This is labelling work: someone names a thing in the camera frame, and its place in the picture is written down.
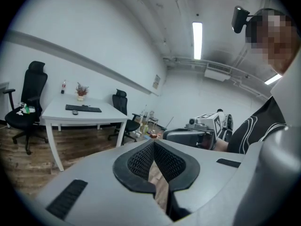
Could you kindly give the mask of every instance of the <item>ceiling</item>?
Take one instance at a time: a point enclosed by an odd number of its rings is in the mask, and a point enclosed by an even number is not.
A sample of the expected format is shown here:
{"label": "ceiling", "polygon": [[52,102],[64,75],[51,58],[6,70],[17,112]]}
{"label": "ceiling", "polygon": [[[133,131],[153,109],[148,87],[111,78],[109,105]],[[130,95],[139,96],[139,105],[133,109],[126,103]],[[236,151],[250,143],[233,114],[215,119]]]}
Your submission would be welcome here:
{"label": "ceiling", "polygon": [[[168,69],[204,72],[208,61],[231,68],[231,83],[250,88],[263,99],[276,73],[245,45],[245,31],[232,30],[234,7],[250,14],[263,7],[282,9],[277,0],[120,0],[145,28]],[[203,23],[201,61],[193,59],[193,22]]]}

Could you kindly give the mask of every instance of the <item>desk leg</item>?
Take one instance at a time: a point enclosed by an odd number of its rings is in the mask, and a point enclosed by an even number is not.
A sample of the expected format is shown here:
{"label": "desk leg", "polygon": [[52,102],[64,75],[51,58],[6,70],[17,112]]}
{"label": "desk leg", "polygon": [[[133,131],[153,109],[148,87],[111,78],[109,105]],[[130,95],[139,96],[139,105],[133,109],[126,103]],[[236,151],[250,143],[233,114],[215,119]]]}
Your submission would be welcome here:
{"label": "desk leg", "polygon": [[123,138],[124,129],[126,128],[126,123],[127,123],[127,121],[121,123],[120,129],[119,129],[119,134],[118,134],[118,139],[117,139],[116,147],[121,146],[121,142],[122,142],[122,138]]}
{"label": "desk leg", "polygon": [[55,158],[55,162],[59,168],[60,171],[64,171],[61,159],[57,153],[56,145],[55,145],[55,139],[53,138],[52,134],[52,126],[51,124],[46,124],[46,131],[47,131],[47,137],[49,141],[49,145],[53,154],[53,157]]}

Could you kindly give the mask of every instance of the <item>black shirt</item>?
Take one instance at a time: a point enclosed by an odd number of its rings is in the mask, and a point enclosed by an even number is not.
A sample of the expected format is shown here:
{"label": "black shirt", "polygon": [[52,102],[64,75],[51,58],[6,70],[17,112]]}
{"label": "black shirt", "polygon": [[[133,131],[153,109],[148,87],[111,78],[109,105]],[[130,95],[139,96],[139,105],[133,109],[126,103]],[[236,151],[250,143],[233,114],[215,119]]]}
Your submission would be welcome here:
{"label": "black shirt", "polygon": [[245,154],[249,145],[264,141],[271,133],[286,126],[275,99],[271,97],[258,111],[248,118],[232,135],[227,151]]}

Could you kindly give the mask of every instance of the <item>small vase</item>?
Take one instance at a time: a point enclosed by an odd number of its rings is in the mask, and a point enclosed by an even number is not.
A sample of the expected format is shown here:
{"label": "small vase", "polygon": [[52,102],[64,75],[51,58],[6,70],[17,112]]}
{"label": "small vase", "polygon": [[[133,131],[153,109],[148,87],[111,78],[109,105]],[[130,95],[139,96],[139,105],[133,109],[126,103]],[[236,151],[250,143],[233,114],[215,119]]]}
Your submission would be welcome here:
{"label": "small vase", "polygon": [[78,101],[83,101],[83,100],[84,100],[84,97],[83,97],[83,96],[77,95],[77,100],[78,100]]}

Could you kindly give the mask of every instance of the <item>fluorescent light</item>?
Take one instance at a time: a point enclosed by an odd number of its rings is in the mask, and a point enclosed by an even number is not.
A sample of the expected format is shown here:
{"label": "fluorescent light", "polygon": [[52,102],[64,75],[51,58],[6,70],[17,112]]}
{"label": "fluorescent light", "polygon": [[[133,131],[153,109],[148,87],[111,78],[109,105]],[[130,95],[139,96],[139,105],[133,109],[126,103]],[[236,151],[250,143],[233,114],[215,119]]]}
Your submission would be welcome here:
{"label": "fluorescent light", "polygon": [[279,80],[282,76],[280,74],[276,74],[274,77],[270,78],[269,80],[265,81],[265,84],[269,85],[276,80]]}
{"label": "fluorescent light", "polygon": [[194,40],[194,59],[201,59],[203,25],[202,23],[192,23],[193,40]]}

